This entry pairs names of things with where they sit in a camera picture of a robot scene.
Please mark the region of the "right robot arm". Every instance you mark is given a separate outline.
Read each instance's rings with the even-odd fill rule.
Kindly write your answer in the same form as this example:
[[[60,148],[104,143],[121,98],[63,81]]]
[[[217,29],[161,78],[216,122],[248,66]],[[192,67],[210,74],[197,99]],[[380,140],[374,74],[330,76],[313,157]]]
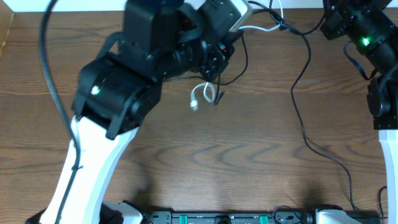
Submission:
[[[397,25],[384,13],[391,0],[324,0],[328,40],[348,36],[379,72],[367,102],[386,163],[389,223],[397,223]]]

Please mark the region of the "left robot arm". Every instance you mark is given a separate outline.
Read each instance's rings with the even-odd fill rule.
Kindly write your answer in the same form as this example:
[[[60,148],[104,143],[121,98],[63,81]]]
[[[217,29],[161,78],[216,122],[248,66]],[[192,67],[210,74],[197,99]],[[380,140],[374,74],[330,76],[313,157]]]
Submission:
[[[223,72],[250,14],[247,1],[194,8],[181,0],[128,0],[123,29],[80,72],[55,194],[28,222],[140,223],[143,214],[132,205],[103,200],[121,154],[160,101],[164,82],[185,72],[210,82]]]

